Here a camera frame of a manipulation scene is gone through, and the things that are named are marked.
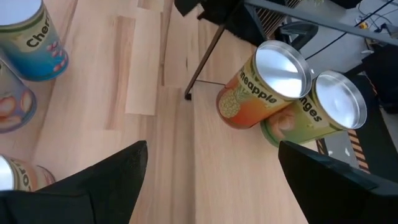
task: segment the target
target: can lid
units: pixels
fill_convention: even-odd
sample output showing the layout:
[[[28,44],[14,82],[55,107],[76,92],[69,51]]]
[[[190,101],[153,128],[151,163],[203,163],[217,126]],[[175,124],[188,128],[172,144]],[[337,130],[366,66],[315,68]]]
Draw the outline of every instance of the can lid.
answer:
[[[265,41],[256,51],[256,66],[266,85],[284,97],[301,98],[311,90],[310,68],[289,44]]]
[[[14,190],[14,174],[3,156],[0,156],[0,190]]]
[[[368,112],[359,89],[344,75],[325,71],[315,81],[318,100],[336,123],[347,129],[360,128]]]
[[[0,0],[0,26],[30,19],[40,9],[42,0]]]

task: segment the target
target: wooden surface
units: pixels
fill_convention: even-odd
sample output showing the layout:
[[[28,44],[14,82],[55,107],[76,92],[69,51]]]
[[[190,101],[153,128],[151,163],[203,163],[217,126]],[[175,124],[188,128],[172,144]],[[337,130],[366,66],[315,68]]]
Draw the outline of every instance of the wooden surface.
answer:
[[[72,21],[73,12],[77,0],[45,0],[47,9],[52,17],[52,22],[57,28],[62,42],[68,33]],[[49,107],[49,101],[55,80],[46,82],[24,83],[35,93],[37,99],[37,110],[34,117],[25,126],[11,133],[0,135],[0,154],[29,161],[32,159],[40,130],[42,129],[45,115]]]
[[[55,84],[29,84],[38,112],[0,136],[0,152],[60,180],[145,139],[147,173],[130,223],[305,222],[258,126],[237,131],[219,119],[220,86],[197,83],[194,101],[183,99],[216,31],[197,21],[199,9],[182,17],[172,0],[45,2],[70,64]],[[225,32],[200,79],[226,83],[253,52]]]
[[[193,91],[196,224],[306,223],[259,125],[232,129],[218,116],[221,88],[198,82]]]

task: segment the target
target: black metal rod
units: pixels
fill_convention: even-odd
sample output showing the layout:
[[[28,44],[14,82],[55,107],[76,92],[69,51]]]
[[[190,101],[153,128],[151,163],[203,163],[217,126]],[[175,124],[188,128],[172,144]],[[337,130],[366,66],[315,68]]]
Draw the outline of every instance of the black metal rod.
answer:
[[[303,21],[311,22],[316,25],[320,25],[323,27],[328,27],[334,30],[343,31],[349,34],[357,35],[360,37],[365,37],[369,39],[378,40],[380,42],[385,42],[387,44],[398,46],[398,40],[392,39],[390,37],[386,37],[383,34],[373,33],[367,30],[362,30],[359,28],[355,28],[346,24],[342,24],[340,22],[329,21],[328,19],[324,19],[319,16],[311,15],[307,12],[302,12],[297,9],[291,9],[289,7],[282,6],[280,4],[276,4],[270,1],[263,0],[244,0],[245,4],[261,7],[264,9],[269,9],[275,12],[279,12],[285,14],[286,16],[291,16],[297,19],[301,19]]]
[[[210,43],[209,47],[206,50],[206,53],[201,58],[201,61],[200,61],[199,65],[198,65],[198,67],[197,67],[197,70],[193,74],[193,76],[192,76],[187,88],[185,89],[184,98],[186,100],[191,100],[191,96],[190,96],[189,92],[191,91],[191,89],[193,87],[193,84],[195,84],[196,80],[199,77],[200,72],[203,70],[203,67],[205,66],[207,60],[209,59],[211,53],[213,52],[214,47],[216,47],[216,44],[220,40],[220,37],[223,34],[223,32],[224,32],[224,30],[226,28],[226,25],[229,23],[229,21],[231,20],[231,18],[234,15],[234,13],[239,9],[239,7],[242,5],[242,3],[243,3],[243,0],[237,1],[236,5],[232,9],[232,11],[226,16],[224,24],[222,24],[222,25],[220,25],[218,27],[217,32],[216,32],[216,34],[213,37],[213,40],[211,40],[211,43]]]
[[[216,47],[216,44],[220,40],[220,37],[225,30],[225,26],[226,26],[226,24],[222,24],[218,27],[217,32],[214,35],[213,40],[211,40],[211,43],[210,43],[209,47],[207,48],[205,55],[201,58],[201,61],[199,63],[199,66],[197,67],[197,70],[193,74],[191,81],[189,82],[187,88],[185,89],[184,96],[185,96],[186,100],[189,100],[189,92],[191,91],[193,84],[195,84],[196,80],[198,79],[200,72],[203,70],[203,67],[205,66],[207,60],[210,57],[210,54],[213,52],[214,47]]]

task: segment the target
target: can label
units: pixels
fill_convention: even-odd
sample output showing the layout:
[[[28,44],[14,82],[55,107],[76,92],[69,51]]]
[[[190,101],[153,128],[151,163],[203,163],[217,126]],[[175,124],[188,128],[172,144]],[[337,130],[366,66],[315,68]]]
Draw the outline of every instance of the can label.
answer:
[[[291,103],[270,91],[260,78],[252,56],[218,93],[218,113],[232,127],[250,128]]]
[[[23,25],[0,27],[0,48],[26,80],[54,78],[68,65],[68,55],[44,5]]]
[[[31,192],[55,182],[52,174],[42,167],[33,166],[18,159],[6,159],[14,171],[15,190]]]
[[[0,133],[25,125],[36,111],[36,99],[3,62],[0,52]]]
[[[315,88],[311,92],[261,122],[263,135],[275,146],[282,140],[297,144],[341,131],[321,108]]]

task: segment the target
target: hazard tape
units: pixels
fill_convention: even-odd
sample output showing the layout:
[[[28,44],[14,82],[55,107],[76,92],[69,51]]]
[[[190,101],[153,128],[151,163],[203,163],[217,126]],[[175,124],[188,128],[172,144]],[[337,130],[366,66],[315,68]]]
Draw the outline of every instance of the hazard tape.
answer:
[[[347,130],[349,141],[351,141],[351,146],[354,149],[355,158],[358,161],[359,168],[370,174],[368,163],[366,162],[365,154],[362,151],[361,143],[355,130]]]
[[[376,87],[374,87],[372,81],[369,79],[369,77],[367,75],[365,75],[365,77],[368,79],[369,83],[371,84],[374,95],[377,96]]]
[[[317,143],[318,152],[322,155],[329,156],[328,149],[326,148],[325,139],[317,139],[316,143]]]

